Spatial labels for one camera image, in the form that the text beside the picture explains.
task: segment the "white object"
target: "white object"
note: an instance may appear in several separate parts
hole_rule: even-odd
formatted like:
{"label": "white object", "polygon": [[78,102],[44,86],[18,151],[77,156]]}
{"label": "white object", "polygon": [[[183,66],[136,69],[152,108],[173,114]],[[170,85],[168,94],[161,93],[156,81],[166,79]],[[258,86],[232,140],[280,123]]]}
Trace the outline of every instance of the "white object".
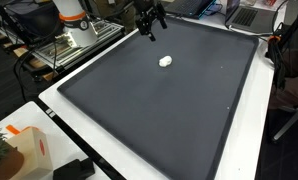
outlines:
{"label": "white object", "polygon": [[170,56],[165,56],[164,58],[159,60],[160,67],[167,67],[171,64],[172,58]]}
{"label": "white object", "polygon": [[[6,137],[13,136],[6,130],[7,125],[13,125],[22,130],[27,126],[35,126],[46,134],[50,157],[54,169],[57,169],[74,159],[84,160],[87,155],[34,103],[28,102],[6,118],[0,121],[1,132],[6,133]],[[110,178],[94,164],[95,174],[88,180],[110,180]],[[40,180],[52,179],[53,173]]]}
{"label": "white object", "polygon": [[[53,0],[56,4],[59,12],[65,17],[74,17],[80,15],[84,12],[82,7],[80,6],[79,1],[77,0]],[[96,43],[98,40],[97,33],[89,21],[81,21],[80,28],[65,28],[65,32],[67,32],[67,36],[69,36],[71,43],[69,44],[71,47],[86,47]]]}
{"label": "white object", "polygon": [[[226,1],[222,1],[222,4],[222,13],[225,13]],[[259,5],[257,2],[255,7],[262,8],[264,5]],[[275,24],[276,26],[284,20],[284,15],[285,8],[279,11]],[[201,18],[200,20],[183,19],[226,30],[226,27],[224,26],[224,17],[221,15],[208,16],[206,18]],[[86,114],[82,113],[57,91],[57,88],[62,83],[76,75],[135,33],[138,32],[133,31],[128,34],[113,46],[64,77],[55,85],[41,93],[39,98],[53,109],[69,126],[73,127],[85,141],[87,141],[126,179],[167,179],[167,177],[123,145]],[[255,178],[273,79],[272,64],[269,59],[264,58],[264,53],[265,48],[258,48],[253,58],[233,118],[232,126],[227,137],[215,177],[216,180],[252,180]]]}

